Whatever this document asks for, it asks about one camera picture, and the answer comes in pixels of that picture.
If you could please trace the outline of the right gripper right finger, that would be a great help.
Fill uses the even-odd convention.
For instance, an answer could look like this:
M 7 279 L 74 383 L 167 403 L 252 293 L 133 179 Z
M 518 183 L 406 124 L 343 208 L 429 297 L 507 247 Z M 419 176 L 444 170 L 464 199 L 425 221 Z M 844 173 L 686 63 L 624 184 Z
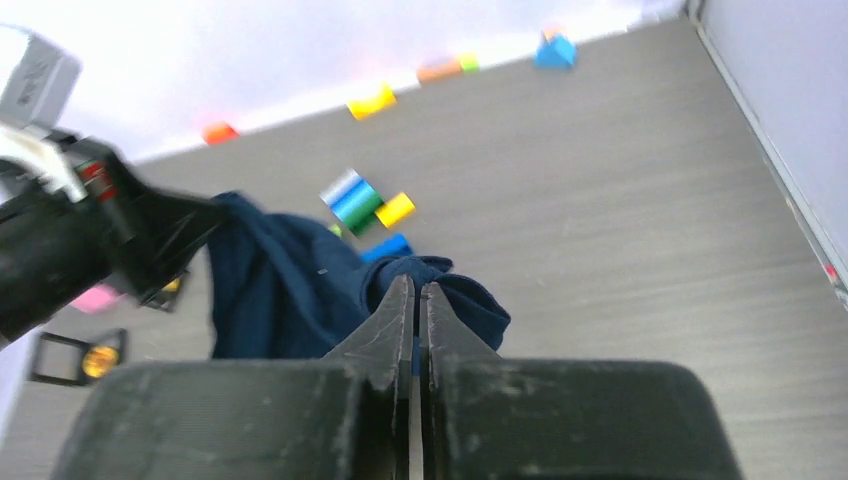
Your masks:
M 448 479 L 456 442 L 448 419 L 455 371 L 467 361 L 497 360 L 499 355 L 460 320 L 435 282 L 421 291 L 419 339 L 424 477 Z

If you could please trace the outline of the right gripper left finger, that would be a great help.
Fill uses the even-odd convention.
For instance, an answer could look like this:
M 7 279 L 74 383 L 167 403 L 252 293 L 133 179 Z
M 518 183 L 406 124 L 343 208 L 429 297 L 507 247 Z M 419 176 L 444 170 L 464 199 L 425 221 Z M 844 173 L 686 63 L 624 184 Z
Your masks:
M 334 439 L 343 479 L 407 479 L 415 286 L 395 278 L 377 310 L 325 356 L 351 389 Z

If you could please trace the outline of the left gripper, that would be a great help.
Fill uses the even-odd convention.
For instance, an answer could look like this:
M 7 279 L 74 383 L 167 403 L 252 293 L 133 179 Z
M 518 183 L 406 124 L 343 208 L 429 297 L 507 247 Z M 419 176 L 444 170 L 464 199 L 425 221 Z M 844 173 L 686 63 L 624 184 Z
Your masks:
M 1 342 L 46 323 L 101 283 L 140 305 L 166 288 L 226 221 L 213 200 L 149 185 L 108 145 L 61 130 L 39 157 L 1 149 Z

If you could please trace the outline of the navy blue t-shirt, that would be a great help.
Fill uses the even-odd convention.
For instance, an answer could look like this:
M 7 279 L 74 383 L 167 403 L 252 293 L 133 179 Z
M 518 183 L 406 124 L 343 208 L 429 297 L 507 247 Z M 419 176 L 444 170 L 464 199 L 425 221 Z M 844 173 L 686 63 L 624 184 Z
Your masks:
M 350 245 L 307 217 L 265 213 L 247 197 L 215 198 L 228 221 L 208 240 L 214 359 L 320 358 L 372 315 L 391 282 L 435 282 L 459 319 L 498 349 L 511 322 L 479 282 L 440 256 L 363 261 Z

